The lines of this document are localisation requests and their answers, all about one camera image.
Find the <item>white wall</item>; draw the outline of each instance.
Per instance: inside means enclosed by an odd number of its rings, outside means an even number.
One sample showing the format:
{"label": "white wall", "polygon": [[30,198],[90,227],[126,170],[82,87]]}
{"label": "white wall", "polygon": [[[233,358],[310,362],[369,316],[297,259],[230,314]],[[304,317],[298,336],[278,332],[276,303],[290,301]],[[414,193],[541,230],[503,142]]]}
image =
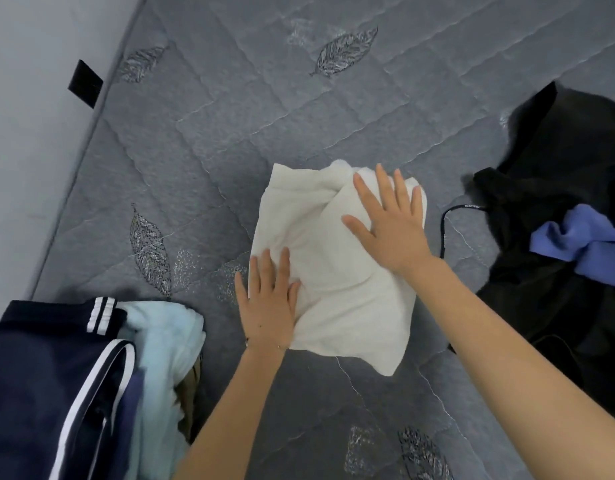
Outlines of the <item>white wall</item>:
{"label": "white wall", "polygon": [[0,0],[0,315],[30,296],[90,131],[76,64],[107,78],[139,1]]}

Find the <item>purple-blue fabric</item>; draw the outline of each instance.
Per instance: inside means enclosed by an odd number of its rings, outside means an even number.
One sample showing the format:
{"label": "purple-blue fabric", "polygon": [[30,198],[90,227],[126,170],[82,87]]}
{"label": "purple-blue fabric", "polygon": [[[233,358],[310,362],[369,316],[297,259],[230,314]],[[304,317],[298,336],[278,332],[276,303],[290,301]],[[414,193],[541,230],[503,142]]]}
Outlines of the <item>purple-blue fabric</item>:
{"label": "purple-blue fabric", "polygon": [[119,410],[114,426],[113,449],[106,480],[123,480],[129,465],[129,453],[138,404],[143,396],[145,373],[137,369],[130,377],[125,393],[119,401]]}
{"label": "purple-blue fabric", "polygon": [[591,206],[569,210],[563,224],[546,222],[532,233],[529,250],[536,254],[576,261],[574,272],[615,286],[615,227]]}

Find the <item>black garment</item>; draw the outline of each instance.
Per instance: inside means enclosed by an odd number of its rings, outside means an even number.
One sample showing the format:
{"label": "black garment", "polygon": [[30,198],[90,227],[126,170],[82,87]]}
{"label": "black garment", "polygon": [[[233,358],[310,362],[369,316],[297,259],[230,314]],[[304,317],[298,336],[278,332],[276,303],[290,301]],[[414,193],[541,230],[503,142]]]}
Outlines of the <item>black garment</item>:
{"label": "black garment", "polygon": [[615,102],[551,83],[515,118],[506,160],[474,176],[501,247],[478,295],[615,415],[615,287],[529,251],[532,232],[578,203],[615,225]]}
{"label": "black garment", "polygon": [[113,298],[13,301],[0,322],[0,480],[99,479],[135,348]]}

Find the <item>drawstring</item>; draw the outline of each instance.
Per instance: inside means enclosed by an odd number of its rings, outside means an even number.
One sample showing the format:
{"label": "drawstring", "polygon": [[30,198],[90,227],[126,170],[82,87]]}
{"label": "drawstring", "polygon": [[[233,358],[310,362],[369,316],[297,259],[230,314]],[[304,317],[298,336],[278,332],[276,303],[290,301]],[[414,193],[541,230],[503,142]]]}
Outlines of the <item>drawstring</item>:
{"label": "drawstring", "polygon": [[456,209],[475,209],[480,210],[482,212],[487,212],[489,209],[487,207],[483,207],[481,205],[474,205],[471,203],[464,203],[462,205],[455,205],[454,207],[450,207],[440,218],[440,253],[439,257],[441,259],[445,259],[445,217],[449,212]]}

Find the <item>finger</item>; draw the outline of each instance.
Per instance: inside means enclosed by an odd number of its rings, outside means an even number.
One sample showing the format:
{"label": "finger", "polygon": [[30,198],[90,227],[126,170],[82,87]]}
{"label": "finger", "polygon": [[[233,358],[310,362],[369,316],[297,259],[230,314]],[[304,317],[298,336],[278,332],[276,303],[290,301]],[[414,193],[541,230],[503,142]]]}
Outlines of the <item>finger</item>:
{"label": "finger", "polygon": [[244,310],[247,306],[247,291],[245,290],[245,285],[243,284],[243,277],[241,276],[241,272],[237,271],[234,274],[234,290],[236,291],[236,302],[238,303],[238,309]]}
{"label": "finger", "polygon": [[296,321],[296,300],[298,298],[298,290],[301,288],[301,282],[292,283],[287,292],[287,302],[289,303],[289,311],[292,318]]}
{"label": "finger", "polygon": [[363,178],[358,173],[354,174],[354,188],[356,188],[356,192],[359,194],[363,207],[367,210],[367,215],[374,221],[383,213],[381,202],[379,202],[372,191],[367,188]]}
{"label": "finger", "polygon": [[354,216],[343,216],[343,224],[354,234],[360,241],[365,250],[372,255],[374,251],[374,245],[376,237],[367,230],[367,227]]}
{"label": "finger", "polygon": [[263,251],[259,263],[261,265],[261,294],[271,293],[274,289],[274,265],[269,249]]}
{"label": "finger", "polygon": [[417,185],[412,191],[412,215],[416,222],[423,227],[423,195],[422,187]]}
{"label": "finger", "polygon": [[261,293],[261,275],[259,274],[259,259],[250,257],[250,298],[256,298]]}
{"label": "finger", "polygon": [[378,181],[378,191],[381,194],[381,201],[383,202],[383,208],[385,210],[396,210],[398,204],[396,203],[396,195],[394,195],[394,189],[392,183],[389,181],[387,172],[383,169],[383,165],[380,163],[376,165],[376,179]]}
{"label": "finger", "polygon": [[274,291],[287,294],[289,286],[289,249],[283,248],[280,252],[279,270],[276,273]]}
{"label": "finger", "polygon": [[403,174],[399,169],[394,172],[394,188],[396,190],[396,201],[401,212],[407,215],[412,215],[412,206],[410,205],[410,196],[407,193],[407,186]]}

